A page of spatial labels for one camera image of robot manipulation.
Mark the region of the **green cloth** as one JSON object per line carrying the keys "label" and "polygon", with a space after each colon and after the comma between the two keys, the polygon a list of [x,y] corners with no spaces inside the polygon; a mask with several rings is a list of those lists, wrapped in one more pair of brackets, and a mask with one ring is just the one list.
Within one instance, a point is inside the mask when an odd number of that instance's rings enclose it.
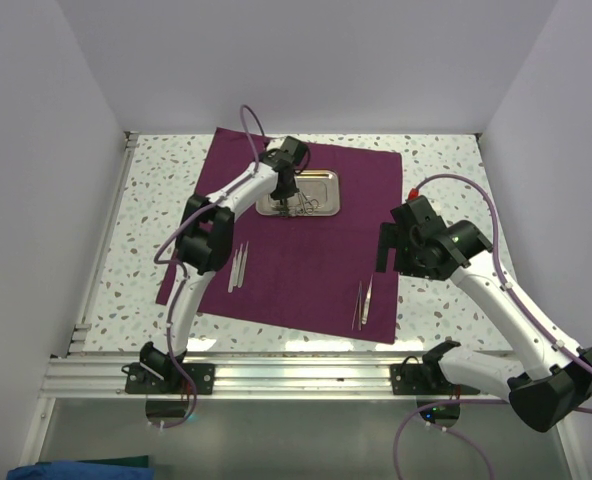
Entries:
{"label": "green cloth", "polygon": [[124,468],[142,468],[142,469],[147,469],[152,466],[150,457],[148,455],[78,460],[78,463],[89,464],[89,465],[124,467]]}

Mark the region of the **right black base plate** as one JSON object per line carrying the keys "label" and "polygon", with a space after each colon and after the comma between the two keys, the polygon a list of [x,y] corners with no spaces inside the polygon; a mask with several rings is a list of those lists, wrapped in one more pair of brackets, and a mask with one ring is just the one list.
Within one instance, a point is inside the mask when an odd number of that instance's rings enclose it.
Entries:
{"label": "right black base plate", "polygon": [[427,369],[416,356],[389,366],[389,380],[394,395],[401,396],[457,396],[478,395],[480,391],[466,385],[456,385],[441,373]]}

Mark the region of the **steel hemostat clamp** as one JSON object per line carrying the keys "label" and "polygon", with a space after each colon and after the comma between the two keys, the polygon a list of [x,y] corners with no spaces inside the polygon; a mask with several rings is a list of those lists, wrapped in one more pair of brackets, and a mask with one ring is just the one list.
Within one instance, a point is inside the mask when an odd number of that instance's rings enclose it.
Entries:
{"label": "steel hemostat clamp", "polygon": [[320,207],[320,203],[315,198],[311,199],[302,191],[297,193],[297,205],[295,213],[299,216],[313,216]]}

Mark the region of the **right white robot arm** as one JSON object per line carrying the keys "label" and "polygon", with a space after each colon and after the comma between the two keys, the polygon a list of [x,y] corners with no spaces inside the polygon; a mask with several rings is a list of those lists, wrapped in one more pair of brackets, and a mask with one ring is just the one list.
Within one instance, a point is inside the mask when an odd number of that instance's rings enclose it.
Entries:
{"label": "right white robot arm", "polygon": [[592,396],[592,347],[583,348],[557,327],[494,264],[492,242],[473,223],[447,225],[424,196],[391,212],[380,227],[376,270],[404,277],[449,281],[482,310],[514,353],[510,359],[472,351],[445,340],[417,363],[391,371],[419,394],[473,388],[510,404],[530,428],[546,432]]}

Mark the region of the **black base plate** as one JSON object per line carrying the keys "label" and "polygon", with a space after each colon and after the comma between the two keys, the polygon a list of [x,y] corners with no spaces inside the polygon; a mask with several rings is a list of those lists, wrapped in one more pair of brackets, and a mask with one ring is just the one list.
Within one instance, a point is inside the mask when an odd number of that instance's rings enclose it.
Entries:
{"label": "black base plate", "polygon": [[[195,384],[197,395],[211,395],[215,382],[215,365],[209,363],[184,363],[183,369]],[[127,376],[125,392],[136,395],[171,395],[187,393],[187,381],[175,368],[169,379],[149,372],[138,363],[124,365],[121,372]]]}
{"label": "black base plate", "polygon": [[457,396],[478,395],[480,391],[466,385],[456,385],[441,373],[427,369],[416,356],[389,366],[389,380],[394,395],[401,396]]}

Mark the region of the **blue cloth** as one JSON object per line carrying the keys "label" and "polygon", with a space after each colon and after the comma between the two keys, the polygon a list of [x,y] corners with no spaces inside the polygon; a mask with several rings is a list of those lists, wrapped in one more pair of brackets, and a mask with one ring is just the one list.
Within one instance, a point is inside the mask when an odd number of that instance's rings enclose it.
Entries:
{"label": "blue cloth", "polygon": [[82,462],[53,462],[18,467],[10,470],[7,480],[152,480],[151,468],[90,464]]}

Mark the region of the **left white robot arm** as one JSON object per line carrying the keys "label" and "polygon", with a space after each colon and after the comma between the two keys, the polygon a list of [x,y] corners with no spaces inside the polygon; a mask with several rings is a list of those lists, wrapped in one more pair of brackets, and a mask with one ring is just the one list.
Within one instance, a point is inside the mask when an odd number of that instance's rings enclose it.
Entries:
{"label": "left white robot arm", "polygon": [[[254,155],[230,183],[187,200],[179,227],[154,256],[156,264],[165,263],[181,273],[168,305],[163,339],[145,344],[140,351],[140,367],[161,392],[173,392],[192,382],[181,365],[190,328],[210,282],[230,259],[236,221],[267,195],[278,200],[296,195],[296,176],[309,161],[310,152],[304,142],[287,136],[279,147]],[[161,255],[169,246],[174,247],[174,255],[164,261]]]}

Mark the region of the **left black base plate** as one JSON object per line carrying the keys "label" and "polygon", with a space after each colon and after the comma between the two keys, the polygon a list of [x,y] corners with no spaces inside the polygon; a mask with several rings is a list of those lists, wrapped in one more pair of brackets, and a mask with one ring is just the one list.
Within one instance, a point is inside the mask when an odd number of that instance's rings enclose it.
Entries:
{"label": "left black base plate", "polygon": [[[215,382],[215,365],[209,363],[184,363],[183,369],[195,384],[197,395],[211,395]],[[171,395],[187,393],[187,381],[175,368],[169,379],[149,372],[138,363],[124,365],[121,372],[127,376],[125,392],[136,395]]]}

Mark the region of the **long steel forceps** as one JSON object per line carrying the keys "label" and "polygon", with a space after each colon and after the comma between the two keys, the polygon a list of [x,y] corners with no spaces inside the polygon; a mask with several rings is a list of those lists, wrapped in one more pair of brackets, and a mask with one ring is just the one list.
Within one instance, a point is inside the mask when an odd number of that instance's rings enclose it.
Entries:
{"label": "long steel forceps", "polygon": [[358,284],[357,297],[355,300],[354,311],[353,311],[353,315],[352,315],[352,323],[351,323],[352,330],[356,330],[356,331],[362,330],[363,304],[364,304],[364,288],[363,288],[363,282],[360,281]]}

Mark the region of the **broad steel tweezers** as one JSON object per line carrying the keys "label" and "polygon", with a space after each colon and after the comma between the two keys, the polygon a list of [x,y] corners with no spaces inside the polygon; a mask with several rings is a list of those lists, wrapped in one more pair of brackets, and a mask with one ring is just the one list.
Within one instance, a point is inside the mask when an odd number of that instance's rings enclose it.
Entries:
{"label": "broad steel tweezers", "polygon": [[372,298],[372,290],[373,290],[373,278],[370,278],[370,282],[366,289],[365,298],[362,303],[362,311],[361,311],[361,326],[364,326],[368,322],[369,317],[369,310]]}

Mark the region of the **steel instrument tray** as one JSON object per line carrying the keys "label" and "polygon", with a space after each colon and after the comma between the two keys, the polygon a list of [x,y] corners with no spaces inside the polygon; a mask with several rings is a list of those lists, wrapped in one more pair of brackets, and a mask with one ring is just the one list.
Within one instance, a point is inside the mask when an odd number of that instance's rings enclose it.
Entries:
{"label": "steel instrument tray", "polygon": [[[313,216],[294,217],[330,217],[336,215],[341,208],[339,177],[333,170],[309,170],[296,177],[299,191],[309,198],[319,201],[320,207]],[[297,205],[297,194],[288,199],[289,204]],[[276,205],[279,200],[272,200],[269,195],[255,204],[256,212],[262,216],[279,216]]]}

